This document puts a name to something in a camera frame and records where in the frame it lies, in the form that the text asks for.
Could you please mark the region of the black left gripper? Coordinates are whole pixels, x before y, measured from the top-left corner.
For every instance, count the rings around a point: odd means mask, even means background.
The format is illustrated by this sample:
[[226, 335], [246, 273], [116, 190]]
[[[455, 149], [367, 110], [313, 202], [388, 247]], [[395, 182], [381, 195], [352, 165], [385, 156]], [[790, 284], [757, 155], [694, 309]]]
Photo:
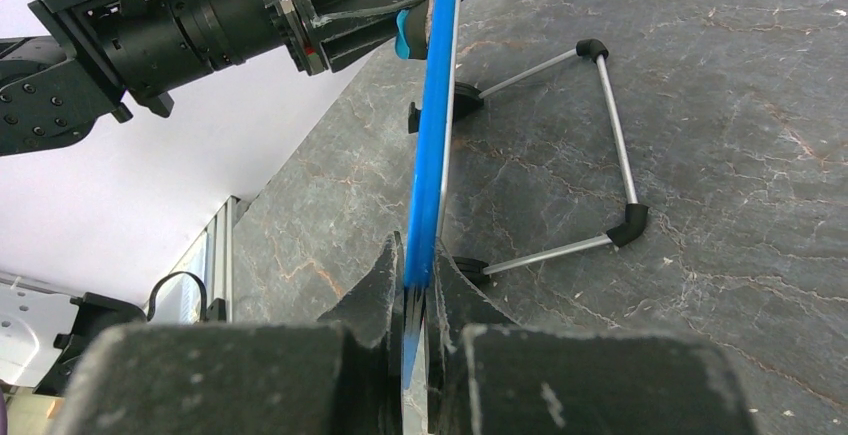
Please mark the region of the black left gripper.
[[[300, 71], [339, 72], [394, 38], [398, 11], [424, 1], [117, 0], [99, 41], [123, 89], [155, 98], [278, 47]], [[294, 2], [312, 15], [311, 43]]]

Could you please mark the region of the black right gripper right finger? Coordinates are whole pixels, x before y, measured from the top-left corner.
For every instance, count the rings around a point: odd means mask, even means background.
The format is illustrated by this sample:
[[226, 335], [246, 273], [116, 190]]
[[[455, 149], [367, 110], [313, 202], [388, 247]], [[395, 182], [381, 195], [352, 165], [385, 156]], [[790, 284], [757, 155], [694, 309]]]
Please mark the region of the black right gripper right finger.
[[436, 250], [427, 294], [433, 434], [752, 434], [728, 358], [657, 330], [521, 325]]

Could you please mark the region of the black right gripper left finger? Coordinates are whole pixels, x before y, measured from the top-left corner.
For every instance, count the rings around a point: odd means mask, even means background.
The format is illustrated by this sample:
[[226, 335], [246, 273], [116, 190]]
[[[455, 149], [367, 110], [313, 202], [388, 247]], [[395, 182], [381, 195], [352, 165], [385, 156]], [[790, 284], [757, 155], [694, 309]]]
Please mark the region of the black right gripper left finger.
[[399, 434], [403, 246], [315, 322], [123, 324], [82, 356], [54, 434]]

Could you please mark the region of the blue whiteboard eraser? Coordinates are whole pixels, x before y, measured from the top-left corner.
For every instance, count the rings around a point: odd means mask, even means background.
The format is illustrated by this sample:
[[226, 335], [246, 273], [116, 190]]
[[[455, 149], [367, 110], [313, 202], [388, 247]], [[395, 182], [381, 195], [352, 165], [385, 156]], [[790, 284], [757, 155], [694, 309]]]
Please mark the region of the blue whiteboard eraser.
[[432, 25], [434, 0], [424, 0], [396, 17], [395, 53], [404, 60], [426, 60]]

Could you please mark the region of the blue framed whiteboard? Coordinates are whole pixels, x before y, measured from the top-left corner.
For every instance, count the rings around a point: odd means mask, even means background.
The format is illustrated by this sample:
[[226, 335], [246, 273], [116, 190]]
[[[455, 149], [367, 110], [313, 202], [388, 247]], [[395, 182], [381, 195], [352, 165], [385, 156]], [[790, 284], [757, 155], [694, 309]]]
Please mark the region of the blue framed whiteboard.
[[418, 118], [403, 274], [401, 390], [410, 388], [439, 236], [444, 153], [452, 117], [455, 27], [461, 0], [434, 0]]

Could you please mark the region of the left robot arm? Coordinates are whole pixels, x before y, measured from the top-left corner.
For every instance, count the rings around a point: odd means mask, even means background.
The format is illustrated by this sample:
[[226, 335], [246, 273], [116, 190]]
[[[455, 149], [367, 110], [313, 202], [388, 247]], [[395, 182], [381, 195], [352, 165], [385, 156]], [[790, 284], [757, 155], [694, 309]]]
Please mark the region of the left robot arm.
[[30, 0], [44, 37], [1, 43], [1, 152], [70, 146], [130, 95], [172, 111], [170, 91], [284, 47], [310, 75], [395, 40], [427, 56], [433, 0]]

